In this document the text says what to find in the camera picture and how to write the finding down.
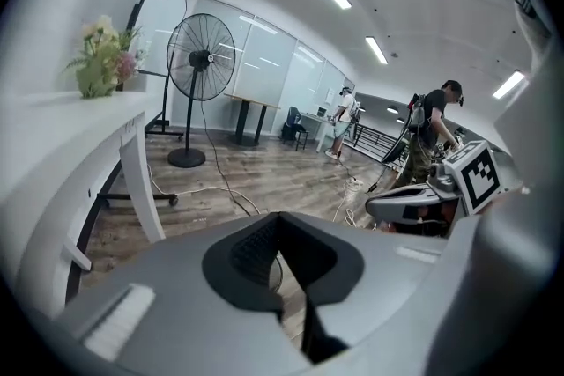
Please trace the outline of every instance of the wood plank flooring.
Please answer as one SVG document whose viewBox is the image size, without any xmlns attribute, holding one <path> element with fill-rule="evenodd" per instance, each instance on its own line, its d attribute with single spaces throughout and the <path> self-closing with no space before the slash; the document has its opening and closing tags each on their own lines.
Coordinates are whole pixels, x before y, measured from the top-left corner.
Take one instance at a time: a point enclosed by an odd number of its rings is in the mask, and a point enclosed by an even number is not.
<svg viewBox="0 0 564 376">
<path fill-rule="evenodd" d="M 290 210 L 332 220 L 343 199 L 343 183 L 347 171 L 338 163 L 315 152 L 315 144 L 309 143 L 305 151 L 294 151 L 290 144 L 282 144 L 277 138 L 262 137 L 256 148 L 241 148 L 231 144 L 227 134 L 210 132 L 216 145 L 219 165 L 232 190 L 243 193 L 262 212 Z M 180 169 L 167 163 L 167 154 L 179 144 L 170 136 L 151 136 L 145 141 L 147 160 L 154 181 L 167 193 L 181 193 L 204 187 L 224 188 L 213 148 L 203 133 L 190 137 L 193 147 L 203 151 L 206 162 L 192 169 Z M 344 164 L 351 175 L 364 182 L 362 190 L 353 199 L 343 203 L 336 222 L 345 223 L 346 209 L 354 212 L 358 226 L 373 227 L 374 220 L 366 213 L 365 194 L 382 173 L 384 166 L 348 147 L 343 147 Z M 387 170 L 376 193 L 393 183 L 396 174 Z M 122 174 L 116 179 L 112 193 L 127 193 Z M 238 201 L 252 214 L 252 205 L 237 196 Z M 167 237 L 213 227 L 226 221 L 244 217 L 226 191 L 207 190 L 180 197 L 175 207 L 168 202 L 157 202 L 160 221 Z M 128 261 L 149 247 L 135 211 L 130 202 L 111 201 L 111 207 L 103 210 L 95 223 L 86 249 L 93 263 L 93 270 L 81 277 L 81 288 L 97 284 L 115 266 Z M 285 302 L 283 325 L 288 336 L 299 347 L 303 330 L 305 298 L 290 269 L 281 259 L 284 278 L 278 293 Z"/>
</svg>

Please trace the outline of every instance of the flower arrangement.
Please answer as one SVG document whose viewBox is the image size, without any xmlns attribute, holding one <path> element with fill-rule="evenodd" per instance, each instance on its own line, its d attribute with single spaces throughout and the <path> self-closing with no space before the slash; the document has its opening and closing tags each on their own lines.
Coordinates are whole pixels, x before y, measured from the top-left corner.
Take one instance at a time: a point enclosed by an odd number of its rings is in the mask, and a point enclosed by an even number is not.
<svg viewBox="0 0 564 376">
<path fill-rule="evenodd" d="M 100 16 L 82 27 L 80 56 L 65 68 L 76 69 L 78 89 L 84 99 L 111 96 L 115 88 L 130 78 L 143 59 L 143 52 L 128 51 L 139 29 L 118 33 L 112 19 Z"/>
</svg>

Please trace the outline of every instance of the fan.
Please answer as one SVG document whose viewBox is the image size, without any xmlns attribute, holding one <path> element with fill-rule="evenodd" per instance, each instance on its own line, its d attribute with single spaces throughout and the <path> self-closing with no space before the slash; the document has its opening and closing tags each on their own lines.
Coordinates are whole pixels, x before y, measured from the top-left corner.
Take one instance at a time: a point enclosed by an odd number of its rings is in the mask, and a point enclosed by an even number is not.
<svg viewBox="0 0 564 376">
<path fill-rule="evenodd" d="M 235 45 L 227 26 L 210 14 L 185 18 L 170 36 L 167 49 L 170 78 L 189 98 L 186 116 L 186 144 L 168 154 L 168 163 L 193 168 L 205 162 L 205 155 L 190 149 L 190 119 L 194 100 L 210 100 L 229 84 L 235 67 Z"/>
</svg>

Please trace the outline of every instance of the white desk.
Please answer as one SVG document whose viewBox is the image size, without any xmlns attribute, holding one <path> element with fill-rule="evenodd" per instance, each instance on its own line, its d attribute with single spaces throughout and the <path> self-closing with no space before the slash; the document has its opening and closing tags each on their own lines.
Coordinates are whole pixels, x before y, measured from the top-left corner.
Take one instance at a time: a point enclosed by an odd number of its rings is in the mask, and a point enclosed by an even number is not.
<svg viewBox="0 0 564 376">
<path fill-rule="evenodd" d="M 69 231 L 77 215 L 76 196 L 86 196 L 93 182 L 88 177 L 108 155 L 119 151 L 148 240 L 165 238 L 146 166 L 150 100 L 141 92 L 96 100 L 82 100 L 77 92 L 0 100 L 0 265 L 20 300 L 52 315 L 61 308 L 53 288 L 61 260 L 71 258 L 88 268 Z M 84 193 L 75 193 L 76 187 Z"/>
<path fill-rule="evenodd" d="M 327 131 L 329 128 L 334 127 L 333 122 L 328 121 L 326 118 L 321 118 L 315 114 L 310 113 L 301 113 L 302 118 L 308 118 L 310 120 L 319 122 L 319 126 L 317 127 L 316 139 L 319 140 L 319 144 L 317 145 L 317 151 L 319 152 L 323 147 L 323 141 L 327 136 Z"/>
</svg>

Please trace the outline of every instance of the black metal railing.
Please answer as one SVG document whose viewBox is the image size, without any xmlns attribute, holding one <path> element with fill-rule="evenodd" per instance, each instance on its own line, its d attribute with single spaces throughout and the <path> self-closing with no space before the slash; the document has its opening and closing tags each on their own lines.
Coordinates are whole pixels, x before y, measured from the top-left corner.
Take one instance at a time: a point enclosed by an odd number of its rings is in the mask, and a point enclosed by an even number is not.
<svg viewBox="0 0 564 376">
<path fill-rule="evenodd" d="M 345 135 L 346 143 L 355 149 L 369 152 L 377 160 L 382 160 L 396 141 L 397 138 L 362 124 L 356 124 L 356 127 L 352 125 L 349 133 Z M 403 160 L 397 160 L 394 163 L 397 166 L 404 166 Z"/>
</svg>

